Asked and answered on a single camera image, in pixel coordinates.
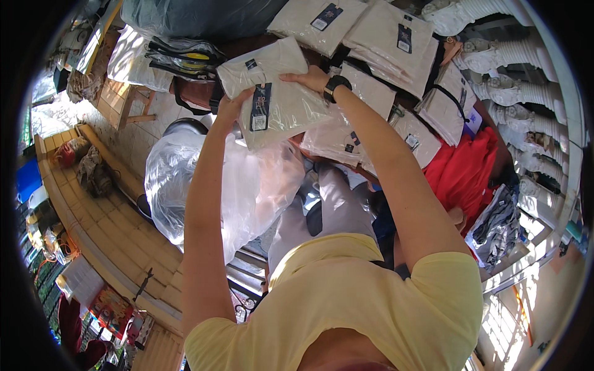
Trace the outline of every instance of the tiled floor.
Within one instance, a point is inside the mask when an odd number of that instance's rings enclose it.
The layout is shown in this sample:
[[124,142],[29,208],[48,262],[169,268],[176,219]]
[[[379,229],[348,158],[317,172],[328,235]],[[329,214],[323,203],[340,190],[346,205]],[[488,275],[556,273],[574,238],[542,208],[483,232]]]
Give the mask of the tiled floor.
[[[156,93],[148,110],[150,115],[156,114],[154,121],[129,123],[124,129],[114,130],[107,120],[89,102],[81,102],[80,118],[90,124],[95,133],[126,164],[130,170],[141,177],[145,175],[145,163],[151,148],[161,138],[165,129],[173,121],[190,117],[200,119],[207,127],[212,124],[212,115],[194,116],[186,108],[175,103],[175,96],[168,93]],[[144,105],[134,101],[130,115],[140,115]]]

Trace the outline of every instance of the barcode sticker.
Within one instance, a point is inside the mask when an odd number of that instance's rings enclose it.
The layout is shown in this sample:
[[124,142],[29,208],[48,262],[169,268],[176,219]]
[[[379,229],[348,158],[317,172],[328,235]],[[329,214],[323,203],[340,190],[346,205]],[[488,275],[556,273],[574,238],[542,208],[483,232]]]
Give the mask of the barcode sticker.
[[324,28],[326,28],[326,26],[328,25],[326,22],[324,22],[321,19],[315,19],[312,23],[312,26],[314,26],[315,28],[319,29],[320,31],[323,30]]
[[266,130],[266,116],[254,116],[252,117],[252,130]]

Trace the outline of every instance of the person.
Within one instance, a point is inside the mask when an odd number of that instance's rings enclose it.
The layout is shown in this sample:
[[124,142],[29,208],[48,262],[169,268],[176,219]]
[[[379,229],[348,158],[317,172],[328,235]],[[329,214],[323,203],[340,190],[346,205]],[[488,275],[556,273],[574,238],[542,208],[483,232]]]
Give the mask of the person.
[[[316,66],[280,78],[319,93],[329,84]],[[409,147],[344,84],[332,98],[377,171],[411,277],[371,263],[383,259],[369,216],[339,174],[321,167],[322,232],[303,234],[294,200],[279,221],[280,231],[282,224],[292,231],[270,247],[269,293],[249,322],[236,323],[220,234],[221,177],[225,136],[252,92],[221,101],[188,191],[182,327],[190,368],[462,369],[482,317],[476,262]]]

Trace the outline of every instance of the hand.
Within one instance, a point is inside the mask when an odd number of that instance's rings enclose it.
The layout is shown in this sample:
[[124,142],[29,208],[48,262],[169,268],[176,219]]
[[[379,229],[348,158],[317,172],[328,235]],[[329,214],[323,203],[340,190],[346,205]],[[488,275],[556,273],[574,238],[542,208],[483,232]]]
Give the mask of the hand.
[[330,77],[318,66],[309,66],[309,71],[303,75],[281,74],[279,78],[288,83],[296,82],[318,93],[323,93]]
[[239,93],[235,99],[229,99],[229,97],[225,95],[219,103],[219,112],[217,114],[216,120],[214,120],[213,126],[223,126],[225,129],[227,129],[227,133],[230,132],[231,128],[233,127],[233,123],[239,116],[241,105],[246,99],[250,98],[252,94],[254,94],[254,91],[255,87],[246,89]]

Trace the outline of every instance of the black wristwatch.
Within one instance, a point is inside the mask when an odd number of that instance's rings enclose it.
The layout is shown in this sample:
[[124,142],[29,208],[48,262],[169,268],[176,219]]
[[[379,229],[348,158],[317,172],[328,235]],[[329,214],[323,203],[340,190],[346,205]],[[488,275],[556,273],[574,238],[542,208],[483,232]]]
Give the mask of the black wristwatch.
[[344,85],[347,88],[349,88],[349,90],[353,90],[349,80],[347,80],[346,77],[339,75],[332,76],[330,80],[328,80],[328,84],[326,84],[326,87],[324,87],[324,98],[328,102],[336,103],[336,101],[334,100],[334,89],[336,89],[338,85]]

